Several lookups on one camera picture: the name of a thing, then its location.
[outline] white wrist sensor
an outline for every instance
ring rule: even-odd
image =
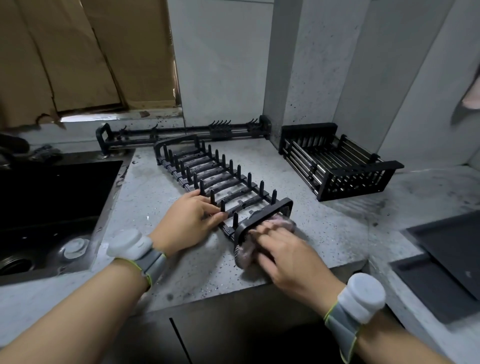
[[[107,255],[135,264],[150,287],[160,278],[167,261],[165,254],[153,249],[152,239],[143,236],[137,229],[118,231],[108,243]]]
[[[356,273],[340,292],[337,303],[325,316],[325,326],[334,335],[340,347],[340,355],[348,363],[353,355],[357,333],[361,325],[385,305],[385,289],[374,277]]]

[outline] sink drain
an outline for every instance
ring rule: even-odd
[[[33,262],[27,258],[10,257],[0,262],[0,276],[28,272],[33,269]]]

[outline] black sink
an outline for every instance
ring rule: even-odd
[[[92,243],[93,234],[101,230],[99,219],[109,196],[113,200],[112,187],[128,166],[125,158],[114,159],[76,153],[53,166],[0,170],[0,284],[90,267],[98,245]],[[84,248],[65,254],[65,245],[78,238]]]

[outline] white countertop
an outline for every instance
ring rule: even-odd
[[[397,173],[383,193],[319,203],[269,141],[244,139],[212,143],[241,164],[265,189],[293,200],[291,218],[330,268],[371,272],[387,290],[387,303],[407,329],[456,363],[472,363],[480,344],[480,315],[445,326],[438,322],[388,263],[420,250],[401,233],[405,228],[480,209],[480,172],[469,167]],[[135,151],[114,205],[97,258],[87,272],[0,287],[0,346],[6,345],[60,300],[108,264],[105,242],[117,229],[149,233],[183,190],[152,147]],[[151,312],[267,282],[260,269],[243,272],[233,262],[233,244],[221,231],[172,258],[168,270],[144,296],[138,310]]]

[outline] black dish rack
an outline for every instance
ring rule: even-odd
[[[384,162],[342,135],[337,125],[319,123],[282,127],[278,152],[303,178],[318,201],[373,194],[385,189],[404,165]]]
[[[193,141],[194,149],[174,154],[169,145],[179,144],[184,141]],[[260,185],[252,182],[252,174],[244,176],[241,166],[233,168],[233,160],[227,163],[225,154],[220,157],[218,149],[213,152],[212,146],[205,146],[205,141],[200,141],[199,136],[190,134],[168,140],[159,141],[154,145],[155,156],[158,165],[163,165],[187,191],[200,189],[200,194],[210,197],[210,203],[219,206],[223,212],[228,212],[228,218],[233,217],[233,225],[228,226],[222,222],[219,226],[224,234],[234,242],[235,246],[241,245],[245,240],[248,230],[261,224],[269,217],[277,213],[289,217],[293,207],[293,201],[289,198],[277,200],[276,190],[270,195],[264,190],[264,182]],[[234,191],[219,201],[216,194],[234,186],[243,185],[241,189]],[[242,196],[254,192],[255,196],[247,200],[241,200]],[[229,210],[225,210],[228,202],[237,200],[238,204]],[[253,212],[250,217],[239,221],[239,212],[266,201],[268,205]]]
[[[96,139],[104,155],[112,149],[122,149],[135,145],[152,145],[158,141],[177,136],[188,136],[193,141],[196,136],[203,140],[226,140],[232,138],[251,137],[266,139],[270,136],[271,123],[264,116],[244,124],[232,124],[231,120],[217,120],[207,126],[191,126],[183,128],[159,128],[158,124],[151,129],[130,130],[124,128],[113,131],[108,123],[96,130]]]

